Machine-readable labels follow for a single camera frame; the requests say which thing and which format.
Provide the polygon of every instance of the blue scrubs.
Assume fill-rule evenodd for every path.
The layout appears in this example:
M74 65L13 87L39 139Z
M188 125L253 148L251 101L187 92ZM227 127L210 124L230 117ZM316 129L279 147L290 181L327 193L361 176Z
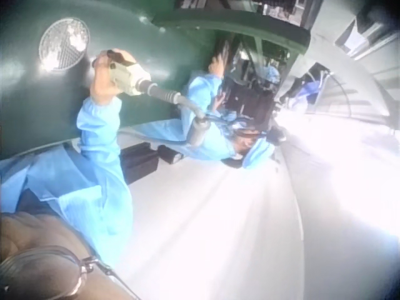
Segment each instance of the blue scrubs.
M198 76L191 81L187 89L187 98L196 103L203 111L208 111L212 100L218 93L221 79L211 74ZM181 119L150 122L134 126L138 133L150 138L169 141L185 141L194 119L194 113L183 107ZM220 161L236 155L229 133L223 126L211 123L205 140L200 147L167 145L169 148L194 159Z
M14 213L30 189L79 231L100 258L114 266L133 225L131 194L117 145L121 100L97 106L90 98L77 117L81 153L63 146L0 161L1 212Z

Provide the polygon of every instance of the glasses frame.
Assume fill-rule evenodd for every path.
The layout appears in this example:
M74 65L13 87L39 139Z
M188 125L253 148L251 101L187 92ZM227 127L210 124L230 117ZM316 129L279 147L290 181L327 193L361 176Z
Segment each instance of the glasses frame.
M16 254L7 257L1 264L0 264L0 277L3 276L4 273L9 271L15 262L18 259L35 257L35 256L42 256L43 254L52 254L55 256L63 256L66 259L71 260L73 263L76 263L77 266L80 268L79 275L77 275L76 284L70 291L65 291L57 296L47 298L46 300L57 300L61 297L70 297L79 294L79 291L84 287L86 280L88 278L88 274L94 271L94 267L97 266L106 276L112 276L117 279L118 283L121 284L125 290L132 296L134 300L141 300L139 296L137 296L130 288L125 284L125 282L115 273L115 271L104 264L100 259L96 258L95 256L89 256L84 259L79 259L74 253L70 250L61 247L61 246L44 246L44 247L37 247L34 249L29 249L25 251L17 252ZM3 286L0 282L0 290L1 293L7 293L7 286Z

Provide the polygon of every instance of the surgeon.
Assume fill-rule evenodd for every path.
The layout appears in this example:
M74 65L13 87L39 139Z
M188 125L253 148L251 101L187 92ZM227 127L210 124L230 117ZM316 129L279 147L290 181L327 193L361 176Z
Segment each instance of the surgeon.
M0 162L0 299L138 299L111 269L133 208L116 141L121 91L109 63L104 53L97 58L77 116L80 153L57 146Z
M222 98L217 95L224 76L222 57L214 57L208 69L209 74L197 76L189 83L186 96L204 112L221 117L218 107L222 103ZM150 138L185 141L193 119L194 113L182 107L180 119L150 122L134 126L134 130ZM258 131L247 130L245 133L257 134ZM274 146L265 138L237 136L216 123L211 123L204 142L199 147L172 144L166 146L194 159L235 160L235 168L239 163L239 167L245 169L262 165L274 152Z

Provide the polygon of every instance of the eyeglasses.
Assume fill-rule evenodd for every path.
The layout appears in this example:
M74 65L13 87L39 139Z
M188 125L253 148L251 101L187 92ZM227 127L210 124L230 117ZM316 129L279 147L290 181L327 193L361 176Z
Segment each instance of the eyeglasses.
M0 298L33 299L35 295L35 299L56 300L78 295L95 266L133 300L140 300L107 264L93 256L80 260L59 246L37 247L5 259L0 265Z

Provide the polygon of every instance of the round light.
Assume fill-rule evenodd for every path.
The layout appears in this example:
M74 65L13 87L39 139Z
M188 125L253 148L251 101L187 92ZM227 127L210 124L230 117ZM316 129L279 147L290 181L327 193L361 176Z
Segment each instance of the round light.
M90 41L84 22L72 17L58 20L43 34L39 57L44 69L64 71L75 66L85 55Z

